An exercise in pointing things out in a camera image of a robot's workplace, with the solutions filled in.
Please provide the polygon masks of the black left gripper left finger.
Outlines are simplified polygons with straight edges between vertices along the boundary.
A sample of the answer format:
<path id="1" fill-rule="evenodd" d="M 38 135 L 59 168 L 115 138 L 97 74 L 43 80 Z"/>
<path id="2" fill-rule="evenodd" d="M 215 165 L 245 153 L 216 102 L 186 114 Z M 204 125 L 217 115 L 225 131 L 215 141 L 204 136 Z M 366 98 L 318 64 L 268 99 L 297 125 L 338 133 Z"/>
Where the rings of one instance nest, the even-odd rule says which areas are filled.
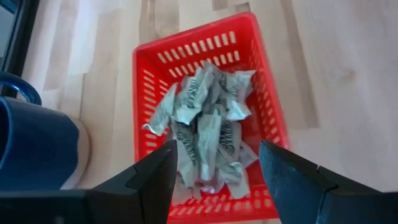
<path id="1" fill-rule="evenodd" d="M 166 224 L 177 176 L 170 140 L 90 190 L 90 224 Z"/>

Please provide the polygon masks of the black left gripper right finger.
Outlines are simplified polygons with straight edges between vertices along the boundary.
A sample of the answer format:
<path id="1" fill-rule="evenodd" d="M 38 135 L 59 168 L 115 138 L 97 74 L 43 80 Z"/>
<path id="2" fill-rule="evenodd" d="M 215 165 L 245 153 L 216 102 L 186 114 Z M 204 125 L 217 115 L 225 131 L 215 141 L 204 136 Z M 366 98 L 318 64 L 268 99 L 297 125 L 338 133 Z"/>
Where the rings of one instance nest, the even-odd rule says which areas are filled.
<path id="1" fill-rule="evenodd" d="M 377 190 L 319 166 L 270 141 L 259 162 L 282 224 L 377 224 Z"/>

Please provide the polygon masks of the dark blue mug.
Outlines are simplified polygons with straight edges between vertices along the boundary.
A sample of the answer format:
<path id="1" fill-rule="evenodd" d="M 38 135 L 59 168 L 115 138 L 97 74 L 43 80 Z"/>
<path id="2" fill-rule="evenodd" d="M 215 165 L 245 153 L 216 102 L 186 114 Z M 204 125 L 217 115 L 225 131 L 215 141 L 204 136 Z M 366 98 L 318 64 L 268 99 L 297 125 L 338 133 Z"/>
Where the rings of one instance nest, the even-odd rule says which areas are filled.
<path id="1" fill-rule="evenodd" d="M 65 114 L 44 108 L 35 88 L 0 72 L 0 85 L 23 100 L 0 95 L 0 191 L 66 190 L 79 182 L 88 151 L 85 133 Z"/>

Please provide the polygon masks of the red slotted plastic basket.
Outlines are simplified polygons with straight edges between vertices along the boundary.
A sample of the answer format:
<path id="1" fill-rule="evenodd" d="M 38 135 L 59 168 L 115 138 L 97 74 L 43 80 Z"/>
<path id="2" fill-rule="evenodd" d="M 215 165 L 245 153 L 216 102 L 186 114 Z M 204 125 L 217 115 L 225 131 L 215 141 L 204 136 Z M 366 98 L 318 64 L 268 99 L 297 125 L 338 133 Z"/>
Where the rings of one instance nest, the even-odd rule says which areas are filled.
<path id="1" fill-rule="evenodd" d="M 254 70 L 254 91 L 246 103 L 251 115 L 242 123 L 243 141 L 252 150 L 263 139 L 288 147 L 289 138 L 271 66 L 256 17 L 239 13 L 194 29 L 137 47 L 132 56 L 132 118 L 134 158 L 140 160 L 157 149 L 163 136 L 143 129 L 155 107 L 173 83 L 205 62 L 221 70 Z M 277 218 L 277 210 L 262 177 L 258 162 L 248 169 L 251 192 L 235 200 L 223 188 L 170 208 L 171 224 L 222 223 Z"/>

